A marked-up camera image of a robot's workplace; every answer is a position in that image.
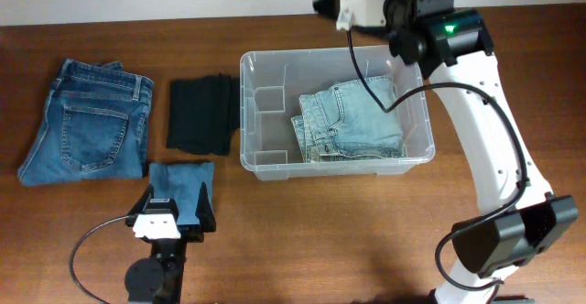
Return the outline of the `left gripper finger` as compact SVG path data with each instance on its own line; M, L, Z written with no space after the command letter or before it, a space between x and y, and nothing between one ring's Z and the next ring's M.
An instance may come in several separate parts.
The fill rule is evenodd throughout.
M199 226L203 232L215 232L216 220L212 208L212 199L209 196L207 185L202 182L195 212Z
M141 214L149 204L150 200L152 199L154 194L154 187L152 184L148 184L145 191L139 198L139 200L135 203L135 205L131 208L128 212L129 216L136 216Z

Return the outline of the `small teal blue cloth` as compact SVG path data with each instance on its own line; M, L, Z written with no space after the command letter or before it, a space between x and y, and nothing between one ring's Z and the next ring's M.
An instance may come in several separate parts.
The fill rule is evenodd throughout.
M157 199L173 199L179 209L177 225L201 225L196 216L201 185L205 184L207 197L212 201L212 182L215 166L212 162L200 164L167 165L151 163L149 182Z

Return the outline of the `black cloth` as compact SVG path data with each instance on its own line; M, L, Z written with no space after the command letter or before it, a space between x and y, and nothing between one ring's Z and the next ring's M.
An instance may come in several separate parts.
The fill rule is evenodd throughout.
M167 147L227 156L239 127L240 79L217 74L170 83Z

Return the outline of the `light blue denim shorts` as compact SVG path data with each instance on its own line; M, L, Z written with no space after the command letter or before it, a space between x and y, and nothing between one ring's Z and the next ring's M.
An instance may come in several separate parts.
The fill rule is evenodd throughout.
M301 114L291 118L303 161L402 158L403 131L395 112L376 103L396 100L389 75L337 82L298 98Z

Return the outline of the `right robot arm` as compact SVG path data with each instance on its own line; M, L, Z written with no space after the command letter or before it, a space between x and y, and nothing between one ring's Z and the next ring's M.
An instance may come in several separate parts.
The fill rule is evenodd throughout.
M338 29L388 41L390 53L419 67L424 89L444 104L468 160L480 210L443 239L456 261L431 303L495 303L505 279L546 252L577 220L532 163L500 82L482 16L454 0L313 0Z

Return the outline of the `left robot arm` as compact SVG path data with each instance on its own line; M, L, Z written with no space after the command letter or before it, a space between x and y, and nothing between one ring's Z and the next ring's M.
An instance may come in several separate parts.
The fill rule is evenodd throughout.
M206 184L201 184L188 214L195 223L180 225L179 209L185 205L172 198L157 198L148 185L129 211L125 225L136 238L151 245L150 256L134 262L125 274L125 289L130 303L178 304L181 298L187 245L202 243L206 233L216 231L212 200Z

